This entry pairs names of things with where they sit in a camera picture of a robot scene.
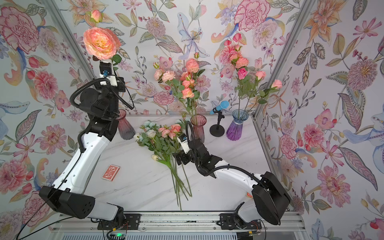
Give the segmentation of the coral carnation spray stem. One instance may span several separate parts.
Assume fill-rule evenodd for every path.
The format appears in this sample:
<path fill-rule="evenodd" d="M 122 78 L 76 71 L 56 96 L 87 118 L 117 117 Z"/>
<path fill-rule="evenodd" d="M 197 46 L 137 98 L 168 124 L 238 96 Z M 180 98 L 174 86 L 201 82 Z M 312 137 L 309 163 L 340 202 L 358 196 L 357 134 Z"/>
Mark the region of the coral carnation spray stem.
<path fill-rule="evenodd" d="M 223 65 L 220 71 L 220 77 L 235 80 L 238 86 L 237 76 L 238 69 L 242 67 L 248 67 L 249 60 L 242 55 L 242 46 L 234 45 L 228 41 L 224 45 L 223 50 L 220 53 L 219 60 Z"/>

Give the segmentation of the coral pink rose spray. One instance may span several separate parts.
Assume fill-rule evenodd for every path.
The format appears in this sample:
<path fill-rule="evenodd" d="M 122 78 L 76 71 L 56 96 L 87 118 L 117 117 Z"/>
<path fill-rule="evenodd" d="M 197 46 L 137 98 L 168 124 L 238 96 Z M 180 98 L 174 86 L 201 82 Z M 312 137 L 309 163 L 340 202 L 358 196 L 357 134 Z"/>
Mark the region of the coral pink rose spray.
<path fill-rule="evenodd" d="M 194 79 L 187 77 L 183 82 L 182 98 L 186 101 L 186 110 L 191 117 L 197 114 L 198 99 L 200 91 L 196 89 Z"/>

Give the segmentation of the large peach peony stem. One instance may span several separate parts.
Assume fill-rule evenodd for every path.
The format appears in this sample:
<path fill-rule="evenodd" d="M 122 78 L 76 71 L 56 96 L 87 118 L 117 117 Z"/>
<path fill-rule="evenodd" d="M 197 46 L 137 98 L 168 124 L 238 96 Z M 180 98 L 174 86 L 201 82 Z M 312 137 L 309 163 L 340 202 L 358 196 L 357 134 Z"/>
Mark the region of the large peach peony stem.
<path fill-rule="evenodd" d="M 87 11 L 85 17 L 95 25 L 86 30 L 83 35 L 87 52 L 100 61 L 111 60 L 113 70 L 118 70 L 118 64 L 122 61 L 122 57 L 119 55 L 122 43 L 112 30 L 97 27 L 97 24 L 103 20 L 110 20 L 110 18 L 99 10 Z"/>

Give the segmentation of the pale pink peony stem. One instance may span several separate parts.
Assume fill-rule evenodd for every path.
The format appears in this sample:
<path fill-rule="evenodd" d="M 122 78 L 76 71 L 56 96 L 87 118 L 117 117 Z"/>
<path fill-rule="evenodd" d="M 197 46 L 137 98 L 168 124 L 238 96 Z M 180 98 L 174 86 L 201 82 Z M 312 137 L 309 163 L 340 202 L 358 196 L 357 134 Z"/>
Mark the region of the pale pink peony stem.
<path fill-rule="evenodd" d="M 160 63 L 154 63 L 153 65 L 156 69 L 154 73 L 155 80 L 160 85 L 163 85 L 164 88 L 167 87 L 169 89 L 169 93 L 172 99 L 176 101 L 177 104 L 181 105 L 178 112 L 185 116 L 189 115 L 186 110 L 185 104 L 183 103 L 183 99 L 181 99 L 180 90 L 178 89 L 178 87 L 181 85 L 182 76 L 178 78 L 175 71 L 171 69 L 165 70 L 164 68 L 161 68 Z"/>

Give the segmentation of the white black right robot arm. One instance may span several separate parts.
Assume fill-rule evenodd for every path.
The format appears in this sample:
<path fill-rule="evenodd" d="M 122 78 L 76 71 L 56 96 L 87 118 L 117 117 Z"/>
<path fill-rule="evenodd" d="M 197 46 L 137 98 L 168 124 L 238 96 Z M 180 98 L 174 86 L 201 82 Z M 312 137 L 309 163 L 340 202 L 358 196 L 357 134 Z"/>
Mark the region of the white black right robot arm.
<path fill-rule="evenodd" d="M 274 174 L 252 174 L 211 155 L 205 145 L 195 137 L 194 126 L 190 121 L 186 122 L 186 132 L 177 137 L 177 141 L 182 147 L 179 153 L 174 154 L 179 165 L 194 163 L 202 176 L 228 181 L 252 195 L 252 202 L 240 203 L 233 212 L 237 226 L 244 228 L 245 224 L 254 220 L 275 226 L 281 224 L 291 197 Z"/>

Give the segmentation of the magenta rose stem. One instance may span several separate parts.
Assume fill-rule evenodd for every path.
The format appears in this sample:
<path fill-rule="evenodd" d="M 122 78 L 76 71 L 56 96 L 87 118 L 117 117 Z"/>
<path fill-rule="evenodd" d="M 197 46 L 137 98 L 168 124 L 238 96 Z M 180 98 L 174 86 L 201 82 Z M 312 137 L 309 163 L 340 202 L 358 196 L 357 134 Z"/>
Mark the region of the magenta rose stem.
<path fill-rule="evenodd" d="M 252 93 L 252 83 L 251 83 L 251 77 L 248 72 L 248 67 L 242 67 L 238 69 L 238 86 L 237 86 L 237 93 L 239 97 L 239 107 L 238 111 L 240 110 L 241 106 L 241 100 L 247 100 L 247 103 L 245 105 L 244 111 L 246 111 L 246 108 L 250 102 L 250 94 Z"/>

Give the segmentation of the light pink rose stem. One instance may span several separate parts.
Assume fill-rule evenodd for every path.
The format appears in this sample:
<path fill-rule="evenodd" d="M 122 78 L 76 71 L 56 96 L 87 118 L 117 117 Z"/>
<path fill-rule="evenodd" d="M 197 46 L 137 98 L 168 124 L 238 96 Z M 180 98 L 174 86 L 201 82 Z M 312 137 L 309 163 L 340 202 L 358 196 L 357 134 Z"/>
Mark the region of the light pink rose stem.
<path fill-rule="evenodd" d="M 254 74 L 250 75 L 250 79 L 247 80 L 246 82 L 246 96 L 247 96 L 247 103 L 244 108 L 244 110 L 247 113 L 247 108 L 251 100 L 254 100 L 257 102 L 260 98 L 260 93 L 259 93 L 259 84 L 262 80 L 265 79 L 266 77 L 266 72 L 264 71 L 258 71 Z"/>
<path fill-rule="evenodd" d="M 272 94 L 279 92 L 282 87 L 283 82 L 281 80 L 275 80 L 269 87 L 267 84 L 262 84 L 260 87 L 256 86 L 256 88 L 252 90 L 249 95 L 250 103 L 251 101 L 253 102 L 247 112 L 250 114 L 256 109 L 256 107 L 267 104 L 269 97 Z"/>

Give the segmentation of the coral pink carnation stem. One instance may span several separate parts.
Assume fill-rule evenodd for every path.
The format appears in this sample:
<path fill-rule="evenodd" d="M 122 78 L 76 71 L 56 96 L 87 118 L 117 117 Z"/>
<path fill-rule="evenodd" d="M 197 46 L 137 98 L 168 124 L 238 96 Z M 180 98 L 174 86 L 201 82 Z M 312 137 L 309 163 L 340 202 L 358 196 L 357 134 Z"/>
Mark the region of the coral pink carnation stem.
<path fill-rule="evenodd" d="M 203 92 L 205 88 L 201 86 L 200 75 L 205 70 L 200 69 L 197 59 L 189 59 L 186 63 L 186 68 L 187 72 L 185 73 L 185 80 L 183 81 L 185 88 Z"/>

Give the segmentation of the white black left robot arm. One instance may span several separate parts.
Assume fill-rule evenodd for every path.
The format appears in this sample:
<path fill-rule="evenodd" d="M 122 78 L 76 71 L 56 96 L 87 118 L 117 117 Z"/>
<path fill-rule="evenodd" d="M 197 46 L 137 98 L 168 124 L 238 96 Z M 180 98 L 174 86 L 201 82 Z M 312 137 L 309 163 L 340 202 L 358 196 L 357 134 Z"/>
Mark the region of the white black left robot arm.
<path fill-rule="evenodd" d="M 118 129 L 120 93 L 125 92 L 122 78 L 108 76 L 94 79 L 77 89 L 70 97 L 75 108 L 86 112 L 90 121 L 79 133 L 79 148 L 62 174 L 39 196 L 55 212 L 78 219 L 92 218 L 121 224 L 125 220 L 120 206 L 96 201 L 85 195 L 86 187 L 104 149 Z"/>

